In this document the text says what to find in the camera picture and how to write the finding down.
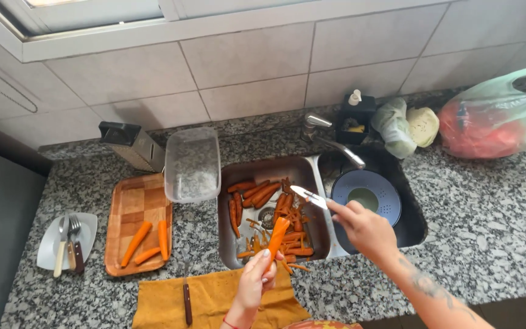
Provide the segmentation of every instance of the box grater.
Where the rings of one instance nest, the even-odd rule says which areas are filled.
[[[142,126],[102,121],[99,130],[100,142],[113,148],[134,168],[153,173],[164,170],[165,152]]]

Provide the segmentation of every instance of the fork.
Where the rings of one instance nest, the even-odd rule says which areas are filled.
[[[184,310],[186,311],[186,324],[192,324],[192,304],[190,304],[190,287],[188,286],[188,281],[186,276],[188,276],[188,266],[190,265],[190,257],[186,251],[182,250],[182,258],[184,258]]]
[[[80,220],[78,219],[78,216],[76,214],[69,214],[68,217],[70,219],[71,236],[74,236],[76,240],[76,236],[81,229]],[[76,241],[74,243],[74,259],[76,260],[76,268],[74,269],[74,272],[83,273],[84,272],[84,261],[82,259],[82,247],[81,247],[80,241]]]

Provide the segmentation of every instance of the dish towel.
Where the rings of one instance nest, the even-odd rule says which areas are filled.
[[[183,279],[141,281],[133,329],[218,329],[237,292],[242,269],[188,278],[192,325],[186,325]],[[278,329],[309,318],[293,294],[289,273],[280,266],[275,288],[263,295],[252,329]]]

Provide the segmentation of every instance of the tattoo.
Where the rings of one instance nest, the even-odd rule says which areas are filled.
[[[474,321],[476,321],[476,317],[474,316],[474,314],[472,314],[472,311],[469,308],[463,307],[462,305],[454,305],[452,295],[447,290],[445,290],[444,287],[442,287],[439,283],[430,279],[424,273],[421,273],[421,271],[419,271],[415,266],[413,266],[413,264],[407,262],[405,259],[399,258],[399,263],[403,267],[411,270],[411,279],[413,280],[413,286],[417,290],[420,290],[424,294],[435,299],[445,299],[450,310],[463,311],[466,314],[468,314]]]

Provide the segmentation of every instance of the wooden cutting board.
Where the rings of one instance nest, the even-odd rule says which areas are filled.
[[[165,197],[163,174],[127,178],[115,186],[107,225],[105,244],[105,270],[112,276],[123,276],[153,271],[165,264],[161,253],[141,265],[133,259],[145,250],[159,247],[157,222],[168,223],[168,256],[172,253],[172,202]],[[143,221],[153,224],[150,232],[139,244],[131,261],[121,267],[121,260],[129,242]]]

